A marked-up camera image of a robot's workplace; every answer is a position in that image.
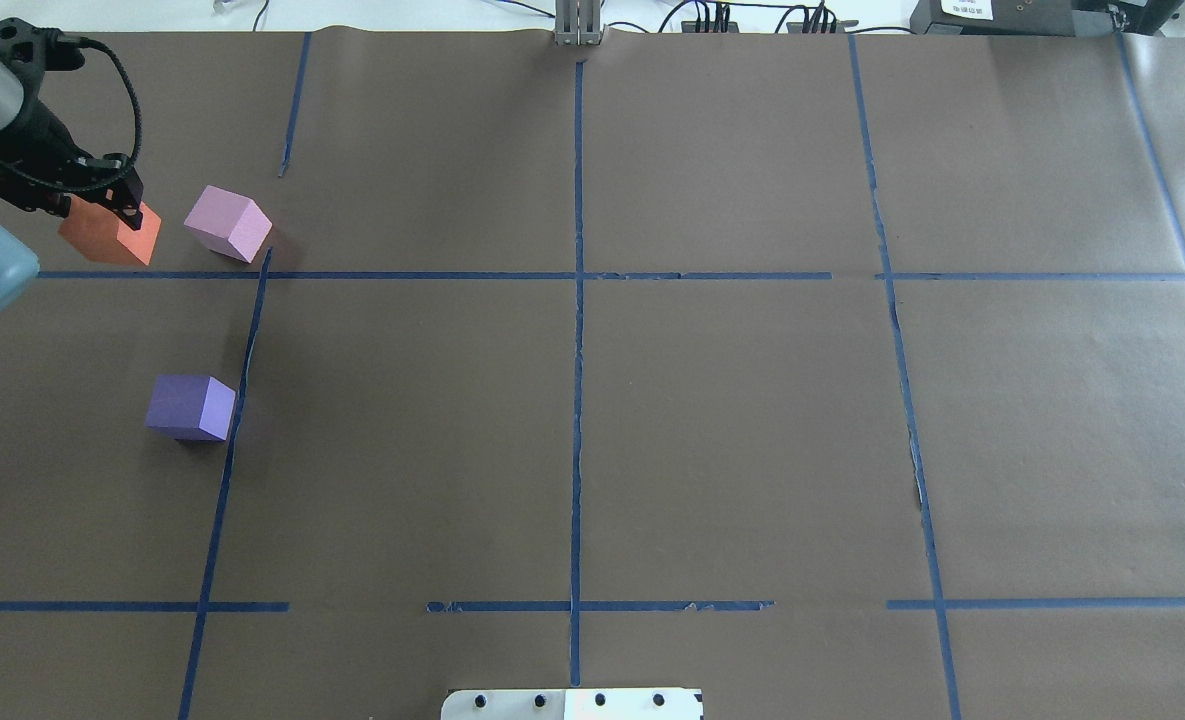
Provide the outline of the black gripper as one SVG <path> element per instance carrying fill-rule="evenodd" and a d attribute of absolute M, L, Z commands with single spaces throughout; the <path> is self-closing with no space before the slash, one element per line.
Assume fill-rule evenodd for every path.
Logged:
<path fill-rule="evenodd" d="M 132 152 L 94 156 L 39 99 L 26 99 L 0 131 L 0 197 L 24 211 L 68 217 L 71 199 L 102 206 L 130 229 L 143 229 L 143 182 L 136 171 L 143 141 L 139 102 L 132 99 Z"/>

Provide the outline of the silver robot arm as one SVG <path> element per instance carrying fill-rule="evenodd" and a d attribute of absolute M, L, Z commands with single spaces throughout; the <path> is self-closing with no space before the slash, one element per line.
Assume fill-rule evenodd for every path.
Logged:
<path fill-rule="evenodd" d="M 81 149 L 45 105 L 49 73 L 73 72 L 87 51 L 105 54 L 132 108 L 132 150 L 97 156 Z M 103 41 L 0 20 L 0 200 L 25 213 L 60 219 L 60 236 L 97 263 L 149 264 L 161 218 L 145 204 L 137 174 L 141 104 L 124 63 Z M 38 255 L 0 221 L 0 314 L 40 274 Z"/>

